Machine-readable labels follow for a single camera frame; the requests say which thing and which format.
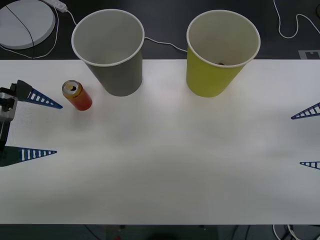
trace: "soda can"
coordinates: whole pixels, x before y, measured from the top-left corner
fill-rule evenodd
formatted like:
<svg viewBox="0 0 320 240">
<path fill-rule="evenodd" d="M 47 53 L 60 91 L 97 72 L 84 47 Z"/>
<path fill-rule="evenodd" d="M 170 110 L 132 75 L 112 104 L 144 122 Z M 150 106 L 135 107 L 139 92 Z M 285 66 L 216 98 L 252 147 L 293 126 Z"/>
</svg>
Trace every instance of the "soda can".
<svg viewBox="0 0 320 240">
<path fill-rule="evenodd" d="M 68 80 L 62 85 L 62 94 L 79 111 L 85 111 L 92 105 L 92 99 L 80 82 Z"/>
</svg>

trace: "gray paper cup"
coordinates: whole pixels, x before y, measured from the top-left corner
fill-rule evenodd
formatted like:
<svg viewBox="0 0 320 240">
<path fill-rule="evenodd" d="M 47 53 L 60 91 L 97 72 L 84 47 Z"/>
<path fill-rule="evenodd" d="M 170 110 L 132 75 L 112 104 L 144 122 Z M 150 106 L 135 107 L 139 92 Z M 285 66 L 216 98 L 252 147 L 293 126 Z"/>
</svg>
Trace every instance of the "gray paper cup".
<svg viewBox="0 0 320 240">
<path fill-rule="evenodd" d="M 78 23 L 71 45 L 105 90 L 115 96 L 127 96 L 142 83 L 144 38 L 144 27 L 134 15 L 105 9 Z"/>
</svg>

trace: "black background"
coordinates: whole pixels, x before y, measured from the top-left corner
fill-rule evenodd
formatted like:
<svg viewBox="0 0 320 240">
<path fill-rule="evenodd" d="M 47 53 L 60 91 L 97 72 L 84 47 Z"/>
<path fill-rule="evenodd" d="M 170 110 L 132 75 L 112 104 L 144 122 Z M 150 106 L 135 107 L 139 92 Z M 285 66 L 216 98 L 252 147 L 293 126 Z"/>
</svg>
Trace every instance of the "black background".
<svg viewBox="0 0 320 240">
<path fill-rule="evenodd" d="M 0 8 L 13 2 L 1 0 Z M 278 17 L 273 0 L 62 0 L 78 23 L 88 14 L 102 9 L 121 9 L 134 14 L 142 22 L 145 36 L 161 42 L 170 42 L 187 48 L 186 31 L 197 15 L 216 9 L 224 9 L 244 15 L 253 22 L 260 33 L 261 48 L 256 59 L 300 59 L 298 50 L 320 49 L 320 34 L 310 22 L 299 17 L 299 33 L 293 39 L 282 38 L 278 33 Z M 316 7 L 320 0 L 276 0 L 281 16 L 281 31 L 292 36 L 296 31 L 296 14 L 309 17 L 320 29 Z M 60 24 L 54 50 L 41 59 L 77 59 L 71 47 L 71 35 L 75 27 L 68 13 L 58 12 Z M 46 54 L 53 46 L 56 29 L 35 47 L 35 56 Z M 32 50 L 20 53 L 32 56 Z M 186 54 L 171 46 L 148 40 L 142 48 L 144 59 L 184 59 Z M 2 60 L 24 60 L 23 56 L 0 49 Z"/>
</svg>

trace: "dark floor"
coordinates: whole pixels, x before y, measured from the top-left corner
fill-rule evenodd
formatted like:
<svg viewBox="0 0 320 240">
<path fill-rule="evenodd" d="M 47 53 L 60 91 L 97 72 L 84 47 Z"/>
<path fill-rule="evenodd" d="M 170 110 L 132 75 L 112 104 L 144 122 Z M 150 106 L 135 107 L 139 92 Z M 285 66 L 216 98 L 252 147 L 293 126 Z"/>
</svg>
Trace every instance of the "dark floor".
<svg viewBox="0 0 320 240">
<path fill-rule="evenodd" d="M 1 0 L 0 8 L 14 0 Z M 299 33 L 293 39 L 284 39 L 278 33 L 278 16 L 273 0 L 61 0 L 72 12 L 75 21 L 101 9 L 121 9 L 140 19 L 145 35 L 158 41 L 170 42 L 187 48 L 186 32 L 189 23 L 197 15 L 216 9 L 237 12 L 251 20 L 261 36 L 261 48 L 257 59 L 300 59 L 299 50 L 319 50 L 320 35 L 303 18 L 299 18 Z M 320 29 L 316 15 L 319 0 L 276 0 L 281 15 L 281 31 L 291 36 L 296 31 L 296 14 L 308 16 Z M 77 59 L 71 47 L 71 35 L 75 25 L 68 13 L 59 12 L 58 39 L 54 50 L 42 59 Z M 53 46 L 55 30 L 44 42 L 35 47 L 35 55 L 46 54 Z M 20 51 L 29 56 L 31 49 Z M 142 48 L 144 59 L 184 59 L 186 54 L 171 46 L 145 41 Z M 310 58 L 320 59 L 318 54 Z M 23 56 L 0 49 L 1 60 L 26 59 Z"/>
<path fill-rule="evenodd" d="M 119 225 L 88 225 L 100 240 L 155 240 L 161 234 L 167 240 L 245 240 L 247 225 L 240 225 L 236 232 L 234 225 L 204 226 L 159 226 L 159 225 L 127 225 L 119 231 Z M 283 225 L 277 225 L 280 237 L 285 233 Z M 296 236 L 303 240 L 313 240 L 320 235 L 320 227 L 310 225 L 294 225 Z M 97 240 L 84 225 L 0 225 L 1 240 Z M 276 240 L 271 225 L 252 225 L 247 240 Z"/>
</svg>

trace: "cup rim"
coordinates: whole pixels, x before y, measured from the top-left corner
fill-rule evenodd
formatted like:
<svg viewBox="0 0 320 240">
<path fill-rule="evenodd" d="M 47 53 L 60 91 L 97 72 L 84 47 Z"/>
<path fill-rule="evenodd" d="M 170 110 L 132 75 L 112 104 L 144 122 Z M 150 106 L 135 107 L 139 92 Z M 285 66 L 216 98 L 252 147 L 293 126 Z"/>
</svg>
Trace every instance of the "cup rim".
<svg viewBox="0 0 320 240">
<path fill-rule="evenodd" d="M 239 64 L 236 64 L 236 65 L 219 65 L 219 64 L 216 64 L 216 63 L 213 63 L 213 62 L 210 62 L 206 59 L 204 59 L 202 56 L 200 56 L 195 50 L 194 48 L 191 46 L 191 43 L 190 43 L 190 40 L 189 40 L 189 31 L 190 31 L 190 28 L 191 26 L 193 25 L 193 23 L 200 17 L 202 17 L 203 15 L 206 15 L 206 14 L 211 14 L 211 13 L 217 13 L 217 12 L 224 12 L 224 13 L 230 13 L 230 14 L 234 14 L 234 15 L 237 15 L 241 18 L 243 18 L 248 24 L 250 24 L 253 29 L 255 30 L 255 33 L 258 37 L 258 46 L 257 46 L 257 49 L 255 51 L 255 53 L 252 55 L 252 57 L 250 57 L 247 61 L 245 62 L 242 62 L 242 63 L 239 63 Z M 200 15 L 196 16 L 189 24 L 188 26 L 188 29 L 186 31 L 186 41 L 188 43 L 188 47 L 190 48 L 190 50 L 193 52 L 194 55 L 196 55 L 197 58 L 199 58 L 200 60 L 202 60 L 203 62 L 207 63 L 207 64 L 210 64 L 212 66 L 215 66 L 215 67 L 218 67 L 218 68 L 224 68 L 224 69 L 230 69 L 230 68 L 237 68 L 237 67 L 241 67 L 241 66 L 244 66 L 245 64 L 247 64 L 248 62 L 250 62 L 252 59 L 254 59 L 259 50 L 260 50 L 260 45 L 261 45 L 261 39 L 260 39 L 260 34 L 256 28 L 256 26 L 248 19 L 246 18 L 245 16 L 237 13 L 237 12 L 234 12 L 234 11 L 229 11 L 229 10 L 222 10 L 222 9 L 218 9 L 218 10 L 210 10 L 210 11 L 205 11 L 203 13 L 201 13 Z"/>
<path fill-rule="evenodd" d="M 74 45 L 74 38 L 75 38 L 75 32 L 77 31 L 78 27 L 81 25 L 81 23 L 83 23 L 84 21 L 86 21 L 88 18 L 91 18 L 92 16 L 94 15 L 97 15 L 98 13 L 101 13 L 101 12 L 121 12 L 121 13 L 124 13 L 124 14 L 127 14 L 127 15 L 130 15 L 131 17 L 133 17 L 137 22 L 138 24 L 140 25 L 141 29 L 142 29 L 142 39 L 141 39 L 141 43 L 139 45 L 139 47 L 136 49 L 136 51 L 131 54 L 129 57 L 121 60 L 121 61 L 117 61 L 117 62 L 114 62 L 114 63 L 110 63 L 110 64 L 100 64 L 100 63 L 94 63 L 94 62 L 91 62 L 91 61 L 88 61 L 86 59 L 84 59 L 82 56 L 80 56 L 80 54 L 77 52 L 76 48 L 75 48 L 75 45 Z M 142 23 L 140 22 L 140 20 L 135 16 L 133 15 L 132 13 L 130 12 L 127 12 L 127 11 L 124 11 L 124 10 L 120 10 L 120 9 L 103 9 L 103 10 L 99 10 L 99 11 L 95 11 L 93 13 L 90 13 L 89 15 L 85 16 L 74 28 L 73 32 L 72 32 L 72 36 L 71 36 L 71 46 L 72 46 L 72 49 L 73 49 L 73 52 L 75 53 L 75 55 L 81 59 L 82 61 L 84 61 L 86 64 L 89 64 L 91 66 L 95 66 L 95 67 L 113 67 L 113 66 L 117 66 L 117 65 L 120 65 L 124 62 L 127 62 L 128 60 L 132 59 L 142 48 L 143 44 L 144 44 L 144 40 L 145 40 L 145 29 L 144 29 L 144 26 L 142 25 Z"/>
</svg>

